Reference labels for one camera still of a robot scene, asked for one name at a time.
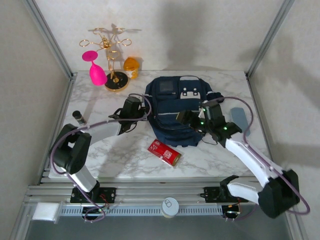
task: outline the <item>white wall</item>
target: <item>white wall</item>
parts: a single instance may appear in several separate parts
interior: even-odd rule
[[[320,235],[319,10],[319,0],[295,0],[251,81],[274,160],[298,173],[300,191],[311,205],[311,214],[302,217],[310,240]]]
[[[143,58],[144,70],[246,71],[283,0],[36,0],[73,71],[89,70],[83,39],[88,30],[131,30],[123,58]],[[107,69],[104,52],[96,61]]]
[[[67,79],[21,0],[0,7],[0,239],[37,183]]]

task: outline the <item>white marble surface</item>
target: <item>white marble surface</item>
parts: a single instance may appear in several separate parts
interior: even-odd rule
[[[214,92],[224,96],[235,96],[248,102],[254,111],[251,135],[248,137],[267,156],[268,151],[257,118],[250,90],[242,71],[141,71],[137,79],[119,92],[107,91],[104,87],[92,85],[89,72],[80,71],[75,81],[64,124],[78,126],[72,112],[79,110],[89,124],[105,120],[108,115],[121,108],[129,93],[144,93],[146,85],[160,76],[195,75],[208,82]],[[243,107],[247,119],[249,110],[241,102],[227,99],[221,104],[226,120],[231,119],[230,110]],[[248,168],[231,152],[220,145],[213,146],[200,142],[197,147],[178,147],[182,159],[175,167],[162,162],[147,148],[155,139],[148,122],[139,122],[130,133],[106,138],[94,143],[88,152],[85,165],[94,177],[120,178],[185,178],[185,177],[228,177],[230,175],[252,176]],[[212,142],[210,136],[203,138]],[[50,178],[63,178],[52,171]]]

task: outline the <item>navy blue backpack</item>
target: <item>navy blue backpack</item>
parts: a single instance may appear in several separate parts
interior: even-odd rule
[[[150,82],[145,96],[151,103],[148,121],[157,139],[173,147],[197,146],[202,136],[176,120],[183,110],[199,113],[199,104],[205,100],[223,97],[213,92],[210,85],[196,76],[161,76]]]

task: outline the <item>red box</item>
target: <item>red box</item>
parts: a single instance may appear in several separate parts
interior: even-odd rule
[[[181,153],[173,150],[164,143],[158,141],[157,139],[149,146],[148,151],[159,157],[161,160],[165,161],[171,166],[175,166],[178,160],[181,158]]]

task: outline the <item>black cylinder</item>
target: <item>black cylinder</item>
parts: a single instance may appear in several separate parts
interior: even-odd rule
[[[74,117],[75,120],[77,120],[77,122],[80,124],[80,125],[86,125],[87,124],[87,121],[84,119],[84,117],[82,116],[81,112],[80,111],[74,111],[72,113],[72,116]]]

